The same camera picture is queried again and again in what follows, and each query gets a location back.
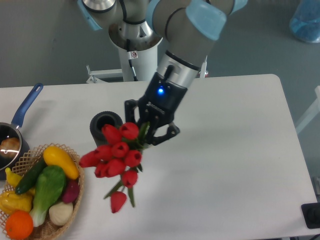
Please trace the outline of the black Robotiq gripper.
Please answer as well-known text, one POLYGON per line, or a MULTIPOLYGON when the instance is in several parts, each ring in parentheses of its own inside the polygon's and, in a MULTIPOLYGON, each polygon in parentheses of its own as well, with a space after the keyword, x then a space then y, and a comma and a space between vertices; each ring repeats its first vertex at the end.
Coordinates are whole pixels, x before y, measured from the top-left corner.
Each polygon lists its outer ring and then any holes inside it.
POLYGON ((139 100, 129 99, 124 102, 125 122, 142 125, 149 122, 145 135, 145 144, 157 146, 176 137, 180 129, 173 122, 174 114, 187 88, 165 81, 156 72, 139 100), (135 109, 139 108, 140 118, 135 119, 135 109))

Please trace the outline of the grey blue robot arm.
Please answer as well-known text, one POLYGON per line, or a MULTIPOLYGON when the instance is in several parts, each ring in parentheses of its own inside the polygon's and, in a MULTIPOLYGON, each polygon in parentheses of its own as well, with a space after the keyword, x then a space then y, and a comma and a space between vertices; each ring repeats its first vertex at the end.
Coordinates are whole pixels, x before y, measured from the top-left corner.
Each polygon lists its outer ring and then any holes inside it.
POLYGON ((142 145, 175 137, 174 114, 192 81, 205 74, 205 59, 227 17, 245 0, 80 0, 95 30, 108 31, 118 49, 123 80, 147 81, 138 100, 124 104, 125 120, 142 130, 142 145))

